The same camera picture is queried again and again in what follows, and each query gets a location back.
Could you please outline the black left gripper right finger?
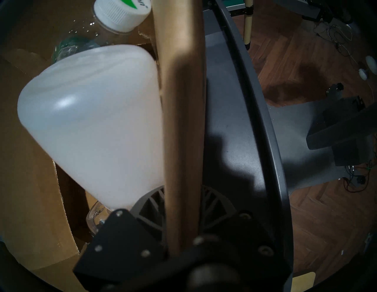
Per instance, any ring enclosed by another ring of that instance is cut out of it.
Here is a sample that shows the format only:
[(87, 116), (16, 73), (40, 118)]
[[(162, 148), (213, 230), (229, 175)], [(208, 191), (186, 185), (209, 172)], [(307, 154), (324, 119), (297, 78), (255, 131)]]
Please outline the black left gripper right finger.
[(194, 245), (222, 241), (236, 253), (237, 270), (247, 291), (283, 292), (291, 268), (250, 211), (236, 211), (218, 191), (201, 187), (201, 234)]

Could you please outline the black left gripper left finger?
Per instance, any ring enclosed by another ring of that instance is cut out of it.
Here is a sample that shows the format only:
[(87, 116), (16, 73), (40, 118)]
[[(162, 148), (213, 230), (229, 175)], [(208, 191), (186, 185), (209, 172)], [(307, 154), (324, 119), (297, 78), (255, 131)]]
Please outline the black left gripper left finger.
[(164, 187), (142, 196), (131, 208), (116, 209), (73, 269), (89, 292), (99, 292), (141, 275), (166, 257)]

